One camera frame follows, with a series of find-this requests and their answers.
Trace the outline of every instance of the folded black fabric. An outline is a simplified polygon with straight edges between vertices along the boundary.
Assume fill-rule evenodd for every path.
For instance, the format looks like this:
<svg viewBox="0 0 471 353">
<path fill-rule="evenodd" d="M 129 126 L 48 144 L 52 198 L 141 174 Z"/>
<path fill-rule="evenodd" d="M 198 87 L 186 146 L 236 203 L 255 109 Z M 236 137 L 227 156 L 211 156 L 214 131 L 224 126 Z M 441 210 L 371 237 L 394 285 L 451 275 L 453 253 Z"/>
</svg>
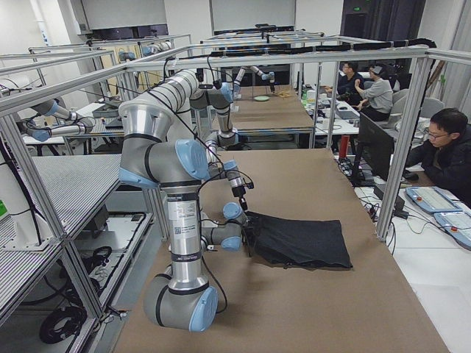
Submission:
<svg viewBox="0 0 471 353">
<path fill-rule="evenodd" d="M 296 221 L 247 212 L 247 239 L 270 263 L 352 268 L 340 221 Z"/>
</svg>

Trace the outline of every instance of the gray curtain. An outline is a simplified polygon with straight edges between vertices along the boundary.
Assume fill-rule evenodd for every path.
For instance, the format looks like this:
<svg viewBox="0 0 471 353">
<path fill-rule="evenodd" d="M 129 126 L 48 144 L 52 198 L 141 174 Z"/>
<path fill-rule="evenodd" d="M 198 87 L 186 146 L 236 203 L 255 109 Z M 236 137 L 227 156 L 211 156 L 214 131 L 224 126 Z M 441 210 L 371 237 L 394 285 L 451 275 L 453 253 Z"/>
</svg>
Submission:
<svg viewBox="0 0 471 353">
<path fill-rule="evenodd" d="M 456 51 L 471 51 L 471 1 L 466 1 L 451 47 Z M 446 107 L 456 107 L 471 119 L 471 66 L 447 63 L 445 69 Z"/>
</svg>

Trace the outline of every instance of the person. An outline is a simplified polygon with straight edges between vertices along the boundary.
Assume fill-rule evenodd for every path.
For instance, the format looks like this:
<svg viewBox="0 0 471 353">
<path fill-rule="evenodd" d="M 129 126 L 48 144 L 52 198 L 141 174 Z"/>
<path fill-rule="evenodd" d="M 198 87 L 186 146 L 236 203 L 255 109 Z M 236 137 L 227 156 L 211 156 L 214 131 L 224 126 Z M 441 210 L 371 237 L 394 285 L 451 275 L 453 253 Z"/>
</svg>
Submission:
<svg viewBox="0 0 471 353">
<path fill-rule="evenodd" d="M 358 110 L 373 121 L 385 121 L 389 118 L 392 108 L 392 89 L 389 81 L 382 79 L 383 66 L 369 68 L 369 77 L 374 81 L 373 85 L 364 90 L 355 82 L 355 89 L 363 99 L 357 106 Z"/>
<path fill-rule="evenodd" d="M 337 82 L 337 93 L 340 95 L 338 99 L 345 100 L 350 105 L 357 105 L 360 103 L 361 97 L 355 89 L 355 81 L 359 81 L 359 86 L 364 88 L 364 79 L 358 72 L 358 63 L 345 62 L 342 66 L 342 71 L 345 74 L 340 77 Z M 327 93 L 332 93 L 332 87 L 325 86 Z"/>
<path fill-rule="evenodd" d="M 430 119 L 428 140 L 412 149 L 406 167 L 422 163 L 439 188 L 471 207 L 471 126 L 456 108 L 445 108 Z"/>
</svg>

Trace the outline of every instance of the green plate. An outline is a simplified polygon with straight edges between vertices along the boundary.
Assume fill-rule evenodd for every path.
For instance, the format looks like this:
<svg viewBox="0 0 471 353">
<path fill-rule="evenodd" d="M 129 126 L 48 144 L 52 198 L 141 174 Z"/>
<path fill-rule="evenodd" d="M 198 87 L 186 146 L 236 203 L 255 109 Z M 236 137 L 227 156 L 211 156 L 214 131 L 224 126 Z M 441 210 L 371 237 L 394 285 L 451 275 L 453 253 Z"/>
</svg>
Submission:
<svg viewBox="0 0 471 353">
<path fill-rule="evenodd" d="M 270 99 L 270 97 L 268 97 L 268 96 L 256 96 L 254 98 L 254 100 L 256 100 L 256 101 L 268 101 L 269 99 Z"/>
</svg>

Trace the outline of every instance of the computer mouse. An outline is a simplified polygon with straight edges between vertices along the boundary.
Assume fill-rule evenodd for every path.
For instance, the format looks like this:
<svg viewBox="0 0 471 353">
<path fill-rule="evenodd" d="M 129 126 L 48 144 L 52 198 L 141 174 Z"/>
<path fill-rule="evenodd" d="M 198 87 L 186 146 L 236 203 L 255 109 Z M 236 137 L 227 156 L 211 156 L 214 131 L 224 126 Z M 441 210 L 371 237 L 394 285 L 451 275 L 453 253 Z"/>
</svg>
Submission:
<svg viewBox="0 0 471 353">
<path fill-rule="evenodd" d="M 412 180 L 412 181 L 419 180 L 419 174 L 417 173 L 404 173 L 403 177 L 405 180 Z"/>
</svg>

